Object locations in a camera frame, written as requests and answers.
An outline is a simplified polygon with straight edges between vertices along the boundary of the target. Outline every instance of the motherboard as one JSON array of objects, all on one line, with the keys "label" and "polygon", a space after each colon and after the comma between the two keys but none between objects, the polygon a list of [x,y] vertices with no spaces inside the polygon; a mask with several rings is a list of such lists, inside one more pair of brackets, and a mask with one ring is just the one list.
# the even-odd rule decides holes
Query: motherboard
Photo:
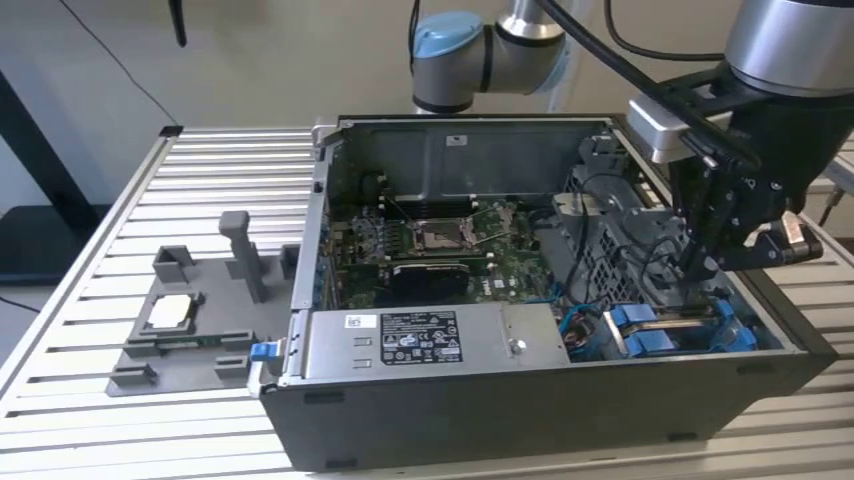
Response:
[{"label": "motherboard", "polygon": [[554,297],[529,205],[494,200],[431,207],[387,201],[333,223],[341,308]]}]

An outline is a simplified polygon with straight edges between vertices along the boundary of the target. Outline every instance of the robotic arm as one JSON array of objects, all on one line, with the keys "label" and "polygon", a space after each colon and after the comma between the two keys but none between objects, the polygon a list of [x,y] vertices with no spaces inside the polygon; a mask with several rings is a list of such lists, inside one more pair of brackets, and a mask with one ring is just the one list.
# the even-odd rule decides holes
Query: robotic arm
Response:
[{"label": "robotic arm", "polygon": [[[649,158],[668,169],[674,212],[690,239],[680,262],[686,280],[709,278],[718,268],[768,268],[821,257],[821,242],[797,213],[854,125],[854,2],[745,0],[725,61],[661,83],[557,0],[512,5],[486,32],[460,19],[454,28],[444,26],[460,44],[450,55],[436,48],[454,43],[446,33],[436,35],[444,29],[419,27],[421,110],[457,113],[477,91],[549,87],[546,78],[564,69],[556,40],[564,30],[641,90],[629,124]],[[472,38],[464,39],[466,32]]]},{"label": "robotic arm", "polygon": [[689,279],[713,274],[706,257],[725,270],[821,257],[796,214],[852,133],[853,48],[854,2],[746,0],[725,62],[662,83],[729,143],[748,148],[745,156],[700,138],[652,95],[632,101],[629,123],[653,161],[668,164],[676,213],[688,223]]}]

